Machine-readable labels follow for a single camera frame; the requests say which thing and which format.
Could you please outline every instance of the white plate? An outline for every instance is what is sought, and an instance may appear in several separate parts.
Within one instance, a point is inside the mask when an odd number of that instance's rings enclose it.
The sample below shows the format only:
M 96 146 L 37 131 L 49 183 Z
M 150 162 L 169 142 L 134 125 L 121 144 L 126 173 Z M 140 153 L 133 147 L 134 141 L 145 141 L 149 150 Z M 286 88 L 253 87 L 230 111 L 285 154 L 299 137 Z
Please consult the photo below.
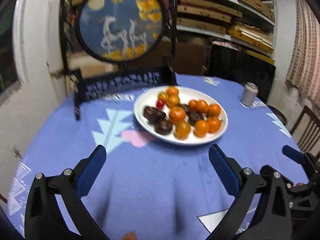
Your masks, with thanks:
M 204 100 L 209 105 L 210 104 L 218 104 L 221 107 L 219 119 L 221 122 L 220 129 L 215 133 L 207 133 L 205 137 L 199 138 L 193 134 L 194 128 L 191 127 L 191 132 L 189 133 L 188 138 L 184 140 L 179 140 L 174 136 L 175 132 L 175 125 L 173 126 L 173 129 L 170 134 L 168 135 L 161 135 L 155 132 L 154 125 L 151 125 L 148 123 L 148 120 L 142 115 L 143 109 L 145 106 L 156 106 L 157 101 L 157 95 L 160 92 L 165 92 L 168 87 L 158 87 L 153 88 L 149 90 L 146 93 L 141 94 L 137 100 L 134 103 L 134 115 L 137 118 L 138 122 L 142 125 L 144 129 L 146 129 L 149 133 L 154 135 L 155 137 L 158 137 L 161 140 L 164 140 L 166 142 L 177 144 L 177 145 L 185 145 L 185 146 L 192 146 L 192 145 L 200 145 L 212 142 L 216 139 L 218 139 L 220 136 L 224 134 L 228 127 L 228 116 L 226 111 L 222 108 L 222 106 L 213 98 L 209 97 L 208 95 L 199 92 L 197 90 L 191 89 L 191 88 L 185 88 L 185 87 L 177 87 L 179 89 L 179 98 L 181 104 L 188 104 L 188 102 L 191 99 L 195 100 Z M 163 111 L 167 114 L 167 118 L 169 115 L 169 108 L 167 106 L 164 106 Z

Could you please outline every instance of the round table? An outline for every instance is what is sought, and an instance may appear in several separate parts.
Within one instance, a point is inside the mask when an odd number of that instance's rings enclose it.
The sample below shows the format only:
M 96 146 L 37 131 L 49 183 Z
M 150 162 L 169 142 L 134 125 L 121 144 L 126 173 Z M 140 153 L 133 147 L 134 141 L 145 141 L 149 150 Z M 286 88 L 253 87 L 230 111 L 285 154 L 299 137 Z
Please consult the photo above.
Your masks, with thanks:
M 178 74 L 177 82 L 208 94 L 227 112 L 227 131 L 215 141 L 226 156 L 257 174 L 269 164 L 294 183 L 308 181 L 302 167 L 282 155 L 286 144 L 299 149 L 289 132 L 259 99 L 252 107 L 242 105 L 241 85 Z M 74 168 L 101 144 L 107 160 L 82 201 L 110 239 L 121 239 L 130 231 L 139 240 L 207 238 L 234 197 L 227 194 L 209 162 L 211 144 L 171 145 L 142 129 L 133 104 L 145 91 L 132 89 L 83 103 L 80 121 L 74 118 L 71 96 L 50 115 L 19 164 L 9 193 L 7 215 L 22 234 L 35 175 L 55 176 Z M 77 232 L 61 197 L 57 199 L 68 227 Z M 257 201 L 249 213 L 254 213 Z M 244 221 L 239 230 L 247 225 Z

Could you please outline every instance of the window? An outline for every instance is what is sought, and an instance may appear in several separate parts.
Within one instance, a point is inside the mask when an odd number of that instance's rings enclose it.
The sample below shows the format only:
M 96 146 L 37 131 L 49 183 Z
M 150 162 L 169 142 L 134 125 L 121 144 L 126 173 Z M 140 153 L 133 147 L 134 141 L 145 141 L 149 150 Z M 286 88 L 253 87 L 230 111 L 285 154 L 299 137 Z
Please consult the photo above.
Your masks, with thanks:
M 11 0 L 0 15 L 0 104 L 19 88 L 12 51 L 12 22 L 16 0 Z

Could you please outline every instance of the full moon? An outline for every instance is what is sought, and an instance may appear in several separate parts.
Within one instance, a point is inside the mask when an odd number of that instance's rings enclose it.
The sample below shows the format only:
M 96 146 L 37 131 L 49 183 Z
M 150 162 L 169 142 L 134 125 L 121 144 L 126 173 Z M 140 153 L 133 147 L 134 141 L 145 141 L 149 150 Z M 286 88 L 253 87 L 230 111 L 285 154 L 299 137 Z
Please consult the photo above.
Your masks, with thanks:
M 93 11 L 101 10 L 104 7 L 105 0 L 89 0 L 88 6 Z

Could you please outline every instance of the metal bolt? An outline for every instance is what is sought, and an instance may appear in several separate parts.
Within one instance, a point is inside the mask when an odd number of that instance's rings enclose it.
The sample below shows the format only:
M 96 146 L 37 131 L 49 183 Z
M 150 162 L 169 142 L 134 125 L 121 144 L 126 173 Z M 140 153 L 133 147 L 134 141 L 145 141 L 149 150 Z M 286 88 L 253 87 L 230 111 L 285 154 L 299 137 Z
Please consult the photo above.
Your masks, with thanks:
M 41 179 L 42 178 L 42 173 L 37 173 L 36 179 Z
M 72 173 L 72 169 L 65 169 L 63 171 L 63 174 L 66 175 L 66 176 L 69 176 L 71 173 Z
M 250 170 L 249 168 L 244 168 L 244 169 L 243 169 L 243 172 L 244 172 L 244 174 L 246 174 L 246 175 L 252 174 L 252 170 Z
M 280 173 L 277 172 L 277 171 L 276 171 L 273 175 L 274 175 L 277 179 L 279 179 L 279 178 L 281 177 Z

